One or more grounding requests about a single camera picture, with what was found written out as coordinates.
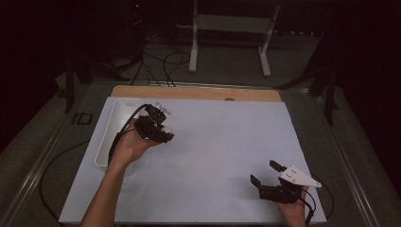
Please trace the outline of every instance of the black cable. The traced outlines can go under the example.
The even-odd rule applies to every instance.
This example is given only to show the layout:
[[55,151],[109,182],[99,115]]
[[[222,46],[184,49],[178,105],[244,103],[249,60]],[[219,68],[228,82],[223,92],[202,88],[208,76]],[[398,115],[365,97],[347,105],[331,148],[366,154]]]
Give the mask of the black cable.
[[331,216],[333,215],[333,213],[334,213],[334,197],[333,197],[333,193],[330,191],[330,189],[328,188],[328,186],[321,180],[321,179],[319,179],[316,175],[313,175],[313,174],[311,174],[312,175],[312,177],[313,178],[315,178],[316,180],[318,180],[325,188],[326,188],[326,190],[327,190],[327,192],[328,192],[328,194],[329,194],[329,196],[330,196],[330,199],[331,199],[331,201],[332,201],[332,205],[331,205],[331,210],[330,210],[330,212],[328,213],[328,215],[326,216],[326,219],[329,219],[329,218],[331,218]]
[[148,104],[144,104],[140,107],[138,107],[138,109],[136,109],[136,111],[133,112],[133,114],[130,116],[130,118],[128,118],[127,122],[124,124],[123,128],[121,128],[120,133],[124,134],[125,129],[128,127],[128,125],[130,124],[130,122],[132,121],[132,119],[145,107],[147,107]]
[[313,201],[313,212],[315,212],[316,211],[316,202],[315,202],[315,199],[312,197],[312,195],[310,195],[310,193],[309,192],[307,192],[306,190],[303,190],[303,191],[305,191],[306,192],[306,194],[312,199],[312,201]]
[[151,68],[150,68],[150,66],[147,65],[147,64],[145,64],[145,63],[144,63],[144,66],[145,66],[145,69],[148,71],[148,74],[147,74],[148,84],[147,84],[147,86],[149,86],[149,84],[150,84],[150,78],[149,78],[149,76],[151,76],[151,77],[157,82],[157,84],[159,84],[159,86],[161,87],[162,85],[159,83],[159,81],[158,81],[158,80],[153,76],[153,74],[151,73]]
[[136,109],[136,111],[133,112],[133,114],[130,116],[130,118],[128,118],[127,122],[121,128],[120,132],[117,133],[117,135],[115,136],[115,138],[113,140],[112,146],[110,147],[108,164],[110,163],[110,161],[113,158],[115,147],[117,146],[118,141],[120,140],[121,136],[123,136],[126,132],[128,132],[128,131],[125,131],[125,129],[128,127],[128,125],[130,124],[132,119],[136,116],[136,114],[138,114],[142,109],[144,109],[147,106],[148,106],[148,104],[144,104],[144,105],[140,106],[138,109]]
[[307,217],[306,217],[306,220],[305,220],[306,226],[308,226],[310,220],[311,220],[312,217],[313,217],[313,214],[315,214],[316,206],[315,206],[315,209],[312,209],[312,206],[311,206],[306,200],[304,200],[304,199],[302,199],[302,198],[300,198],[299,200],[300,200],[301,202],[303,202],[303,203],[308,207],[308,209],[309,209],[309,212],[308,212]]
[[165,61],[165,60],[163,60],[163,59],[160,59],[160,58],[158,58],[158,57],[156,57],[156,56],[154,56],[154,55],[151,55],[151,54],[149,54],[149,53],[147,53],[147,52],[144,52],[144,55],[148,55],[149,57],[152,57],[153,59],[156,59],[156,60],[159,60],[159,61],[165,61],[166,63],[169,63],[169,64],[185,64],[185,63],[187,63],[187,62],[190,61],[190,58],[189,58],[189,54],[188,54],[188,53],[182,52],[182,51],[180,51],[180,50],[176,50],[176,49],[171,48],[171,47],[164,47],[163,49],[173,49],[173,50],[175,50],[175,52],[180,52],[180,53],[182,53],[183,55],[186,55],[186,56],[188,57],[188,59],[185,60],[185,61],[180,61],[180,62],[171,62],[171,61]]
[[64,224],[59,223],[59,217],[56,215],[56,213],[54,213],[54,211],[50,208],[49,204],[47,203],[47,201],[44,198],[44,192],[43,192],[43,184],[44,184],[44,175],[46,174],[47,170],[51,167],[51,165],[57,160],[59,159],[63,154],[67,153],[68,151],[71,151],[75,148],[78,148],[79,146],[85,145],[89,143],[89,141],[84,141],[82,143],[79,143],[77,145],[72,146],[71,148],[68,148],[66,150],[64,150],[63,152],[61,152],[60,154],[58,154],[56,157],[54,157],[49,164],[47,165],[47,167],[44,169],[44,173],[42,174],[42,177],[39,181],[39,194],[41,196],[41,201],[44,204],[44,207],[47,209],[47,211],[50,213],[50,215],[53,217],[53,219],[55,221],[58,222],[58,224],[62,227],[65,227]]
[[[168,72],[166,71],[166,62],[167,62],[167,59],[168,59],[170,56],[173,56],[173,55],[175,55],[175,54],[180,54],[180,56],[181,56],[180,62],[179,62],[178,64],[176,64],[176,66],[168,73]],[[171,83],[173,84],[174,87],[176,86],[176,85],[174,84],[174,81],[171,79],[171,74],[172,74],[175,70],[177,70],[177,68],[178,68],[181,64],[183,64],[183,52],[182,52],[182,51],[175,51],[175,52],[172,52],[172,53],[168,54],[168,55],[165,57],[165,59],[164,59],[164,61],[163,61],[163,70],[164,70],[165,73],[166,73],[166,82],[167,82],[167,85],[168,85],[168,86],[169,86],[169,81],[171,81]]]

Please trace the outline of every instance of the plastic tray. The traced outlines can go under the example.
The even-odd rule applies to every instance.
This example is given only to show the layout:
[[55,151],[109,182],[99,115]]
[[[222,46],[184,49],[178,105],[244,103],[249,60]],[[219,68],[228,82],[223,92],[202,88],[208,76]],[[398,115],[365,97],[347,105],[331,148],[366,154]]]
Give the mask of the plastic tray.
[[[95,164],[106,169],[109,160],[109,151],[116,134],[121,130],[133,112],[141,106],[138,98],[119,98],[114,102],[112,114],[104,131],[101,144],[95,157]],[[132,174],[132,165],[126,169],[125,175]]]

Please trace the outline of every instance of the robotic hand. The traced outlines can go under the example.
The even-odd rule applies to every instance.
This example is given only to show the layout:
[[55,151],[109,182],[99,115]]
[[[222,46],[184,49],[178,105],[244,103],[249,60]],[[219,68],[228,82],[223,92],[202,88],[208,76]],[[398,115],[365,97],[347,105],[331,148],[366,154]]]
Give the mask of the robotic hand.
[[164,113],[170,114],[170,112],[163,108],[160,103],[156,103],[156,107],[150,104],[144,104],[131,115],[121,131],[115,136],[109,151],[109,162],[113,158],[115,146],[117,146],[121,136],[126,133],[125,129],[128,127],[132,119],[139,113],[139,111],[144,108],[145,111],[148,112],[148,115],[140,115],[134,123],[136,131],[138,131],[138,134],[143,139],[148,138],[158,143],[167,143],[174,137],[172,129],[162,125],[162,123],[166,120]]
[[139,135],[143,139],[149,138],[159,143],[170,141],[174,136],[172,129],[162,125],[166,120],[164,112],[167,114],[170,114],[170,112],[159,103],[156,103],[156,107],[148,104],[145,106],[145,110],[148,112],[148,115],[140,115],[134,123]]
[[303,171],[295,166],[284,167],[270,160],[270,166],[282,172],[278,178],[280,185],[267,186],[257,180],[254,175],[251,175],[251,183],[258,189],[259,198],[261,200],[276,201],[281,203],[294,203],[301,200],[309,208],[309,214],[306,218],[306,225],[313,217],[314,210],[302,199],[303,186],[322,187],[321,183],[316,182],[311,177],[307,176]]

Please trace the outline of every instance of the white board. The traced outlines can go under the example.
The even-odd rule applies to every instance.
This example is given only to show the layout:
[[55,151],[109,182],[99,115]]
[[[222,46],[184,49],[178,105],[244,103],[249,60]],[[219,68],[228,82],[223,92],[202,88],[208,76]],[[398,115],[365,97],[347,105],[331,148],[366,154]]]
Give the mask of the white board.
[[[115,216],[122,223],[274,223],[281,214],[262,201],[250,175],[276,186],[279,173],[269,166],[297,166],[309,174],[284,102],[140,98],[160,102],[172,112],[164,125],[174,130],[166,144],[150,148],[126,177]],[[104,175],[95,165],[113,104],[105,103],[60,222],[77,223]],[[312,222],[325,222],[319,197]]]

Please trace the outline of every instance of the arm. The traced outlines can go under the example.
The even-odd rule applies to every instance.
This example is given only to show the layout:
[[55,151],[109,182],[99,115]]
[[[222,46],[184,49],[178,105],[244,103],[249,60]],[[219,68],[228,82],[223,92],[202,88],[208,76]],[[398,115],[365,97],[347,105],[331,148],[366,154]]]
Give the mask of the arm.
[[[304,186],[302,198],[305,199],[308,187]],[[300,200],[294,203],[275,203],[278,210],[283,215],[287,227],[306,227],[305,222],[305,205]]]
[[113,158],[80,226],[113,226],[118,195],[126,167],[139,159],[148,148],[158,144],[139,136],[133,126],[135,120],[130,122],[126,133],[121,136],[115,147]]

